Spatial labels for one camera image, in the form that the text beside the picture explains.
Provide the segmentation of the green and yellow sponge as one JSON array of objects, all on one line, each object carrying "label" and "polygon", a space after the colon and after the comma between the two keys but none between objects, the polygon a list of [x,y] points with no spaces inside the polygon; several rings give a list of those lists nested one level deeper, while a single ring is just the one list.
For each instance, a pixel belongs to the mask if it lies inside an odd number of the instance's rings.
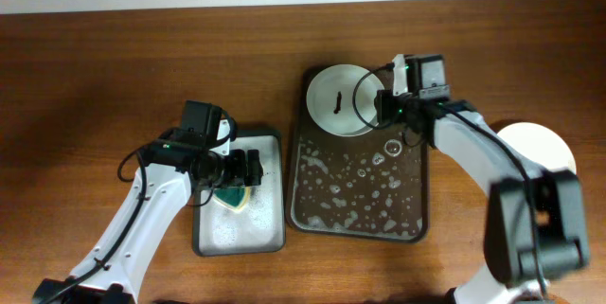
[{"label": "green and yellow sponge", "polygon": [[251,196],[250,187],[217,188],[213,193],[213,201],[234,212],[242,211]]}]

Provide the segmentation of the pale green plate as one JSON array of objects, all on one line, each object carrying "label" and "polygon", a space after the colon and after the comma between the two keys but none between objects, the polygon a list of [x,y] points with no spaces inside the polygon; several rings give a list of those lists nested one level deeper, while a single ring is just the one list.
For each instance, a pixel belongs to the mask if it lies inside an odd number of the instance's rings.
[{"label": "pale green plate", "polygon": [[[359,136],[371,131],[353,109],[353,92],[357,82],[368,70],[352,64],[337,64],[312,78],[306,105],[312,120],[325,132],[342,137]],[[356,106],[364,121],[377,126],[374,99],[383,84],[369,75],[356,92]]]}]

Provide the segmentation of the white smeared plate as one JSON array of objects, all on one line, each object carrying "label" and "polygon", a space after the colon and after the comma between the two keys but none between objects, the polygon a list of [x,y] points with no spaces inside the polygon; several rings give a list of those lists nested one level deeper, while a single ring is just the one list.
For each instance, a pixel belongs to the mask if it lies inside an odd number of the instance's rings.
[{"label": "white smeared plate", "polygon": [[509,124],[497,134],[521,155],[548,170],[577,173],[576,160],[569,146],[558,134],[543,125],[517,122]]}]

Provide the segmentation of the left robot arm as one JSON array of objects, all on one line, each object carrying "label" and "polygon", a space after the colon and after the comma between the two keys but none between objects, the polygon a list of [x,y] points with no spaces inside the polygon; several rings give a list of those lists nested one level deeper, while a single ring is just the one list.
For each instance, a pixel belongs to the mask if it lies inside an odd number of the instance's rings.
[{"label": "left robot arm", "polygon": [[35,303],[135,303],[160,241],[196,192],[208,205],[221,189],[261,183],[257,150],[232,150],[235,120],[221,107],[186,102],[181,123],[130,152],[131,188],[88,255],[65,280],[44,279]]}]

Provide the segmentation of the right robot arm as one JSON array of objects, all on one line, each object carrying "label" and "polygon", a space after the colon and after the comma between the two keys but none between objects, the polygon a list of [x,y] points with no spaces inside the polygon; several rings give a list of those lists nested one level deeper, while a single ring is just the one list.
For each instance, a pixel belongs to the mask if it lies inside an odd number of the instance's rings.
[{"label": "right robot arm", "polygon": [[590,261],[578,176],[515,151],[466,100],[453,100],[440,55],[397,55],[377,93],[381,128],[401,124],[451,157],[488,198],[483,266],[449,303],[547,303],[550,281]]}]

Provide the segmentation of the small dark soapy tray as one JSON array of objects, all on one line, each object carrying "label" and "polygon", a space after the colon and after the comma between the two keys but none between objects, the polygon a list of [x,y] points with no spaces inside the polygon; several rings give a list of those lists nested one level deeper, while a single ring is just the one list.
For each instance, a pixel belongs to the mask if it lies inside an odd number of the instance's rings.
[{"label": "small dark soapy tray", "polygon": [[192,250],[199,257],[276,252],[285,243],[281,135],[274,129],[243,131],[230,148],[259,151],[260,184],[250,187],[237,209],[216,195],[195,207]]}]

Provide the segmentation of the large brown serving tray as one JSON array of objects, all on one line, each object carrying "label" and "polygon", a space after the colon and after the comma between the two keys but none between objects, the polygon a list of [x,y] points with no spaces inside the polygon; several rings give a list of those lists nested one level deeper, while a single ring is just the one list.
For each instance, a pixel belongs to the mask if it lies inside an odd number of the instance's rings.
[{"label": "large brown serving tray", "polygon": [[286,218],[305,232],[415,243],[429,220],[428,147],[403,127],[339,137],[304,100],[291,141]]}]

